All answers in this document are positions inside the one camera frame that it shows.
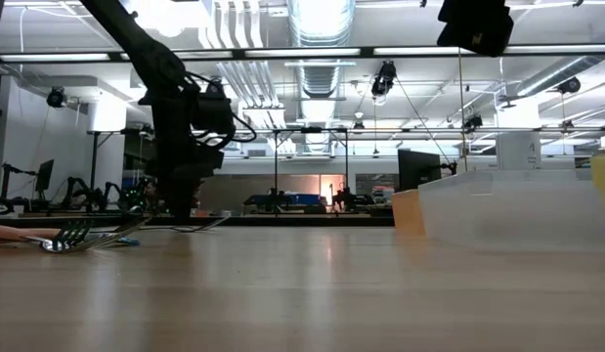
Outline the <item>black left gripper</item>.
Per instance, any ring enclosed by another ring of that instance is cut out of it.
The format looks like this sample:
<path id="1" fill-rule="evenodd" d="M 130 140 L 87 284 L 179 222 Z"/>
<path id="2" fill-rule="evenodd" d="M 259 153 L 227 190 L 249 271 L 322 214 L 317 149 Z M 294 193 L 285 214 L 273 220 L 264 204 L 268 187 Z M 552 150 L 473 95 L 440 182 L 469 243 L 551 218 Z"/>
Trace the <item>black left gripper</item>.
<path id="1" fill-rule="evenodd" d="M 174 218 L 191 216 L 192 193 L 203 178 L 214 175 L 223 165 L 222 144 L 156 144 L 155 154 L 146 162 L 146 174 L 154 177 L 159 194 L 166 198 Z"/>

